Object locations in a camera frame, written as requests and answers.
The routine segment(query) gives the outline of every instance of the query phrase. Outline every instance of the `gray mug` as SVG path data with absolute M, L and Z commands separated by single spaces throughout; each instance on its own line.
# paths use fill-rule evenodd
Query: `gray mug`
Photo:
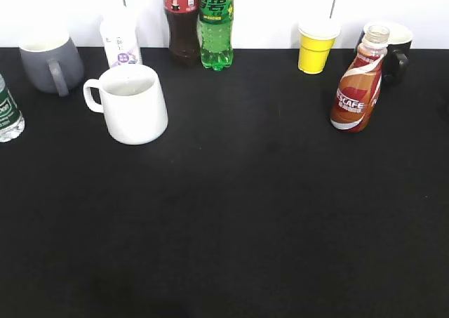
M 20 55 L 29 80 L 40 91 L 69 95 L 84 78 L 84 66 L 65 29 L 36 30 L 19 43 Z

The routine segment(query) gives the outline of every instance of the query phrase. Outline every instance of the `yellow paper cup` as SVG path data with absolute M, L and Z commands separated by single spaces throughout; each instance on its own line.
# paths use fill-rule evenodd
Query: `yellow paper cup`
M 330 49 L 340 35 L 340 26 L 334 21 L 313 20 L 301 22 L 300 59 L 298 68 L 306 74 L 319 74 L 323 71 Z

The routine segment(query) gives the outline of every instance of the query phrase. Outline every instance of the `mug handle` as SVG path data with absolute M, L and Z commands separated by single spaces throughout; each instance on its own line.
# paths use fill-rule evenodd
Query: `mug handle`
M 89 79 L 83 87 L 83 94 L 84 94 L 84 100 L 86 101 L 87 106 L 91 111 L 97 112 L 97 113 L 105 113 L 103 109 L 103 105 L 98 104 L 96 101 L 94 101 L 92 97 L 92 90 L 91 88 L 97 88 L 100 90 L 100 81 L 98 79 Z
M 394 57 L 396 57 L 396 61 L 398 64 L 398 72 L 396 73 L 396 80 L 400 81 L 403 75 L 406 73 L 406 69 L 408 66 L 408 58 L 404 52 L 397 50 L 393 51 Z
M 65 83 L 64 75 L 62 74 L 61 66 L 57 60 L 47 61 L 48 68 L 50 69 L 51 76 L 56 85 L 56 90 L 58 90 L 58 95 L 60 97 L 65 97 L 69 95 L 69 89 Z

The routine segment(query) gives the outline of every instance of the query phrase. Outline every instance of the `white mug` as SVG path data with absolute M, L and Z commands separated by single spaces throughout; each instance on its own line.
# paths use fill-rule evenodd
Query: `white mug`
M 99 90 L 101 104 L 94 101 L 91 88 Z M 120 143 L 149 143 L 167 128 L 161 83 L 150 67 L 138 64 L 113 67 L 100 79 L 89 79 L 83 91 L 89 109 L 105 115 L 109 134 Z

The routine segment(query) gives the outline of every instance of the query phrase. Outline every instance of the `green soda bottle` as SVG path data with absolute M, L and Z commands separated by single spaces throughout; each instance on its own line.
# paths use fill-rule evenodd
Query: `green soda bottle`
M 231 46 L 234 0 L 200 0 L 201 61 L 206 69 L 221 71 L 234 59 Z

